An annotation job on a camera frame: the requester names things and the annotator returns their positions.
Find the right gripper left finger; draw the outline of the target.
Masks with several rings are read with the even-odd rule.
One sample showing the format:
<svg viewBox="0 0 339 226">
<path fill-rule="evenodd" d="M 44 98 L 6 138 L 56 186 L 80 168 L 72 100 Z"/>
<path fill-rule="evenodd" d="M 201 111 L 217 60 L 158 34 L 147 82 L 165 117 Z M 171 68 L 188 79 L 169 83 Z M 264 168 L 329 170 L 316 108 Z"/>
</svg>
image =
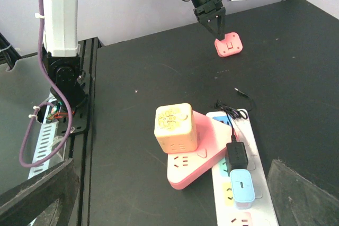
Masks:
<svg viewBox="0 0 339 226">
<path fill-rule="evenodd" d="M 79 189 L 73 159 L 1 194 L 1 225 L 68 225 Z"/>
</svg>

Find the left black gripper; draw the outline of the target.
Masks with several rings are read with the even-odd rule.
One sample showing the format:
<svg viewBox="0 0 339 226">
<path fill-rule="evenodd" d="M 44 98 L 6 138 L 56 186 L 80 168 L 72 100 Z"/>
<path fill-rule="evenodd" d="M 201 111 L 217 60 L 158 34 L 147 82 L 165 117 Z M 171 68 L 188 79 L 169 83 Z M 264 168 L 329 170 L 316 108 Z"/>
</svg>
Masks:
<svg viewBox="0 0 339 226">
<path fill-rule="evenodd" d="M 222 0 L 183 0 L 191 1 L 194 6 L 194 15 L 198 22 L 204 26 L 218 40 L 225 37 L 226 9 Z"/>
</svg>

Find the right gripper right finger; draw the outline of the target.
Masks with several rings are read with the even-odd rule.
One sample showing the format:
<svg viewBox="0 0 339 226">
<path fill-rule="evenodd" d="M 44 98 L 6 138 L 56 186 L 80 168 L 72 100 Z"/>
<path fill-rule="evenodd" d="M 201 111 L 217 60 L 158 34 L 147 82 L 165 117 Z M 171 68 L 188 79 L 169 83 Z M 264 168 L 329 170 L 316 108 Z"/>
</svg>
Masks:
<svg viewBox="0 0 339 226">
<path fill-rule="evenodd" d="M 271 162 L 267 185 L 279 225 L 338 225 L 338 197 L 282 161 Z"/>
</svg>

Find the pink square plug adapter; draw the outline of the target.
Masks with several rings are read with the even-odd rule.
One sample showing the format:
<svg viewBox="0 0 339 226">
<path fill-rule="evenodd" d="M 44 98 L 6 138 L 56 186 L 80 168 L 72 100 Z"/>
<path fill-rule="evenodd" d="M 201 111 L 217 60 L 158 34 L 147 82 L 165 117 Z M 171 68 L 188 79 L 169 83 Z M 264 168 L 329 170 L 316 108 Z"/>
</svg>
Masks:
<svg viewBox="0 0 339 226">
<path fill-rule="evenodd" d="M 218 56 L 224 58 L 238 54 L 243 49 L 240 36 L 236 32 L 225 34 L 223 40 L 215 39 L 215 48 Z"/>
</svg>

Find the white power strip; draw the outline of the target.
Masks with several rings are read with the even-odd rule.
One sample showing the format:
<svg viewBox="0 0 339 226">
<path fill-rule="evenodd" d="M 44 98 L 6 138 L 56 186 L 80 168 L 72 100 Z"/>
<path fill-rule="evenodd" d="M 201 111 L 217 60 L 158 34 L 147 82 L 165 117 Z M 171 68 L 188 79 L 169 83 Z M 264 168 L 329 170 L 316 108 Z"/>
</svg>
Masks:
<svg viewBox="0 0 339 226">
<path fill-rule="evenodd" d="M 248 157 L 247 169 L 228 173 L 225 159 L 211 169 L 218 225 L 278 225 L 249 119 L 232 121 Z"/>
</svg>

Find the blue USB charger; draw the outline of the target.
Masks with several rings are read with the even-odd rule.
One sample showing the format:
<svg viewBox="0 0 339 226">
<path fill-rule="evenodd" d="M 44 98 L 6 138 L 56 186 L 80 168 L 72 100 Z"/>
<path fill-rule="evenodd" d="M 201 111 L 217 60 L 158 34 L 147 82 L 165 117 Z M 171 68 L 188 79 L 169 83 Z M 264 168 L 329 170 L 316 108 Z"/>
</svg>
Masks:
<svg viewBox="0 0 339 226">
<path fill-rule="evenodd" d="M 234 169 L 229 174 L 234 206 L 239 210 L 251 208 L 255 191 L 251 173 L 247 169 Z"/>
</svg>

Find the black charger with cable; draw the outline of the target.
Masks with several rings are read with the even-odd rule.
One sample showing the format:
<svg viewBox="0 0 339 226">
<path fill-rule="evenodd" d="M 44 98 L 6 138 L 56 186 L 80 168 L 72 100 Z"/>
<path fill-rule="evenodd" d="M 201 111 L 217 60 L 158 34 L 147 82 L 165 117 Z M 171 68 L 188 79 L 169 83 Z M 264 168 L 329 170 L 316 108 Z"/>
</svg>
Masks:
<svg viewBox="0 0 339 226">
<path fill-rule="evenodd" d="M 231 120 L 239 119 L 248 119 L 248 112 L 254 109 L 255 102 L 254 100 L 245 92 L 234 88 L 235 91 L 242 97 L 249 100 L 250 109 L 248 110 L 238 110 L 227 104 L 223 103 L 221 100 L 217 100 L 212 106 L 213 109 L 222 111 L 226 114 L 227 120 L 223 122 L 224 124 L 229 124 L 231 127 L 231 142 L 226 145 L 225 153 L 225 168 L 224 172 L 230 175 L 230 172 L 234 169 L 247 169 L 248 167 L 248 156 L 245 149 L 245 144 L 242 141 L 237 141 L 235 127 Z"/>
</svg>

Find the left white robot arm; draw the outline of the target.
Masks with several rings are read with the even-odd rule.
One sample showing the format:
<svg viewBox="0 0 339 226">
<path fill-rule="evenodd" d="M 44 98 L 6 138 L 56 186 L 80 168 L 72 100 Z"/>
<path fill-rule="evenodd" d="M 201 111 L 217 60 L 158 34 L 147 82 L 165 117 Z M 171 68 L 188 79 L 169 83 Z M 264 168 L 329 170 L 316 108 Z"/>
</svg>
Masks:
<svg viewBox="0 0 339 226">
<path fill-rule="evenodd" d="M 184 0 L 192 2 L 194 15 L 216 39 L 225 35 L 226 9 L 222 0 Z M 81 58 L 77 40 L 78 0 L 38 0 L 40 21 L 39 54 L 52 95 L 62 107 L 72 111 L 86 101 L 78 78 Z"/>
</svg>

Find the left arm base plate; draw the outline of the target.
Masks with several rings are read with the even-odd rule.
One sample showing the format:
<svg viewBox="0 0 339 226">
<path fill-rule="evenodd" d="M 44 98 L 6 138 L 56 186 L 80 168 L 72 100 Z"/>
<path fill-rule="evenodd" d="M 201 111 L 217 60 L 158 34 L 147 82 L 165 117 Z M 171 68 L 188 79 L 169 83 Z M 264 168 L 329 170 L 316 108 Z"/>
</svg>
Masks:
<svg viewBox="0 0 339 226">
<path fill-rule="evenodd" d="M 91 120 L 95 84 L 97 50 L 102 46 L 97 37 L 79 42 L 75 57 L 53 57 L 47 54 L 44 64 L 48 76 L 61 90 L 72 110 L 72 135 L 87 132 Z"/>
</svg>

